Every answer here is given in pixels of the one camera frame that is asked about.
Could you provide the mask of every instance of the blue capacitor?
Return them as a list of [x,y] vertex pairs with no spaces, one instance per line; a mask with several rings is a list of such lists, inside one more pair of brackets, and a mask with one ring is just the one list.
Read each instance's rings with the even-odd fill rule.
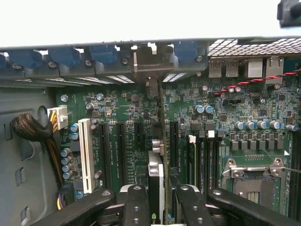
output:
[[201,114],[204,112],[204,107],[202,105],[197,105],[196,110],[197,110],[197,113]]
[[210,105],[205,105],[204,109],[205,109],[206,113],[208,113],[208,114],[212,114],[213,113],[213,107],[210,106]]
[[78,140],[79,139],[79,134],[78,133],[72,133],[71,134],[71,139],[72,140]]

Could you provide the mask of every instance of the gray metal panel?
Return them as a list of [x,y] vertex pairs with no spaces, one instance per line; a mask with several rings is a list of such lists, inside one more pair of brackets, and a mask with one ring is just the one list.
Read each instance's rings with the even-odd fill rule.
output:
[[120,5],[91,0],[79,5],[53,0],[44,7],[33,0],[18,2],[17,6],[14,1],[6,1],[1,16],[9,18],[9,23],[1,25],[0,48],[300,36],[301,28],[280,28],[279,2],[186,0],[177,4],[154,0],[141,4],[132,0]]
[[[43,124],[45,125],[47,119],[43,113],[43,108],[38,110],[41,105],[46,108],[54,106],[53,100],[47,94],[43,94],[42,89],[1,89],[1,225],[20,226],[21,211],[27,206],[31,220],[24,225],[30,225],[55,211],[57,187],[48,153],[44,148],[41,148],[40,143],[29,143],[13,132],[12,139],[10,139],[10,131],[8,131],[11,120],[22,113],[31,113],[34,118],[41,122],[44,121]],[[17,186],[15,172],[22,167],[26,180]]]

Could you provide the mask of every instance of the black pcie slot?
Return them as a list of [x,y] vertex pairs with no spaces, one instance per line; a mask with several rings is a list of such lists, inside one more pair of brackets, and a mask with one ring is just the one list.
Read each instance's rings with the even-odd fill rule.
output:
[[126,124],[124,122],[116,123],[117,130],[117,153],[119,161],[119,173],[123,185],[128,184],[127,179],[127,141],[126,141]]
[[134,133],[135,133],[135,142],[137,144],[143,144],[143,123],[141,121],[134,122]]
[[100,136],[100,152],[102,157],[103,170],[105,172],[104,186],[106,188],[112,188],[112,177],[111,177],[111,154],[109,146],[109,130],[108,124],[102,122],[99,125],[99,136]]
[[178,121],[169,122],[170,167],[179,168],[179,127]]

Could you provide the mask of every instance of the power connector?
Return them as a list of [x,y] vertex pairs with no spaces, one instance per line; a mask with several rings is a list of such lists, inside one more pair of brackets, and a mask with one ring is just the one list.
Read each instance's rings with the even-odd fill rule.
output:
[[54,110],[56,110],[58,130],[67,127],[68,126],[67,107],[48,108],[47,115],[49,116],[50,111],[54,111]]

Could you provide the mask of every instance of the green circuit board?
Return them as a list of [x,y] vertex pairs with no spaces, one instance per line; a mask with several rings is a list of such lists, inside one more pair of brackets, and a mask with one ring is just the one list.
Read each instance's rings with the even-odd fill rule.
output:
[[[275,158],[281,158],[286,167],[290,167],[292,132],[285,129],[285,125],[290,120],[290,124],[296,124],[299,113],[299,97],[296,92],[299,87],[297,77],[284,78],[281,89],[267,90],[267,84],[264,82],[256,85],[243,87],[238,93],[222,93],[218,97],[210,97],[209,92],[221,90],[240,81],[241,78],[216,78],[209,79],[198,76],[173,82],[163,83],[164,104],[166,110],[166,135],[167,151],[170,156],[170,122],[178,121],[178,149],[177,166],[179,178],[182,184],[193,184],[191,178],[194,177],[194,165],[188,163],[188,155],[194,158],[194,154],[187,151],[187,136],[195,135],[191,130],[191,123],[199,122],[203,129],[205,123],[213,123],[214,131],[223,131],[224,136],[219,140],[218,147],[218,175],[215,180],[219,187],[222,187],[222,173],[226,167],[229,158],[236,161],[239,166],[269,166]],[[104,99],[99,101],[97,94],[103,94]],[[255,104],[254,97],[250,93],[259,93],[261,98],[265,99],[263,104]],[[68,101],[62,102],[61,95],[67,95]],[[151,150],[151,139],[153,138],[151,124],[158,120],[158,103],[155,98],[149,99],[143,84],[126,84],[122,86],[88,86],[82,88],[66,88],[56,91],[58,106],[66,106],[68,109],[69,126],[77,123],[83,118],[92,118],[92,113],[85,109],[88,103],[94,104],[94,110],[99,112],[99,120],[108,124],[108,141],[111,160],[111,184],[112,189],[118,192],[125,184],[137,183],[139,172],[144,172],[148,164],[148,151]],[[237,105],[223,105],[224,99],[243,99],[242,103]],[[210,105],[213,107],[212,114],[198,114],[195,107],[197,105]],[[259,129],[256,124],[259,121],[277,121],[280,123],[280,129]],[[253,121],[255,129],[252,131],[235,129],[237,121],[246,123]],[[127,182],[122,179],[122,173],[119,166],[119,154],[117,150],[117,124],[123,122],[125,125],[126,136],[126,158],[127,158]],[[143,144],[136,142],[135,122],[141,122],[143,125]],[[247,140],[278,139],[283,141],[283,148],[264,149],[264,150],[233,150],[231,142]],[[99,132],[93,132],[93,152],[95,171],[105,171],[102,165],[101,154],[99,152],[100,141]],[[71,146],[70,128],[61,130],[61,148]],[[72,171],[73,175],[68,181],[75,181],[81,178],[81,160],[80,154],[72,152]],[[227,190],[234,191],[234,180],[226,182]],[[96,181],[96,188],[104,186],[103,180]],[[274,180],[274,196],[271,197],[272,209],[287,214],[289,202],[289,172],[285,172],[284,190],[280,190],[280,180]]]

